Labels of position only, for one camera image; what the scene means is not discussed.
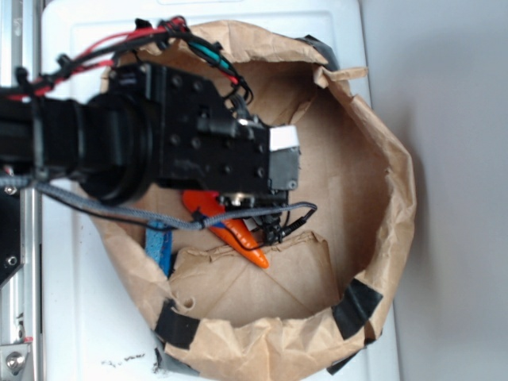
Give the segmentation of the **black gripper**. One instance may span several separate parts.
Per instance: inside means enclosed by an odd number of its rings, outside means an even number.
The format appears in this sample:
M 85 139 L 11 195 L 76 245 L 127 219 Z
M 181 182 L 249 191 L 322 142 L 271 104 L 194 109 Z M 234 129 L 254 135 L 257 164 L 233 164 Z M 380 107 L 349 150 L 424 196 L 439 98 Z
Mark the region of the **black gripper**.
M 197 188 L 228 207 L 284 206 L 298 187 L 300 144 L 294 125 L 243 120 L 233 137 L 202 134 Z

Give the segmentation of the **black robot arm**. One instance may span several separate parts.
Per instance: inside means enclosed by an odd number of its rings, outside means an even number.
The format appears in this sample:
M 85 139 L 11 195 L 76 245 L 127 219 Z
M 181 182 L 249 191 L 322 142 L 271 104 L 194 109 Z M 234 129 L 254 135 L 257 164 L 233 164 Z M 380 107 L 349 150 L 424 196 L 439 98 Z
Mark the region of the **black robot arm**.
M 32 180 L 76 181 L 119 206 L 151 185 L 213 191 L 235 206 L 276 206 L 298 186 L 295 127 L 271 127 L 208 79 L 159 64 L 112 71 L 85 104 L 1 101 L 1 162 Z

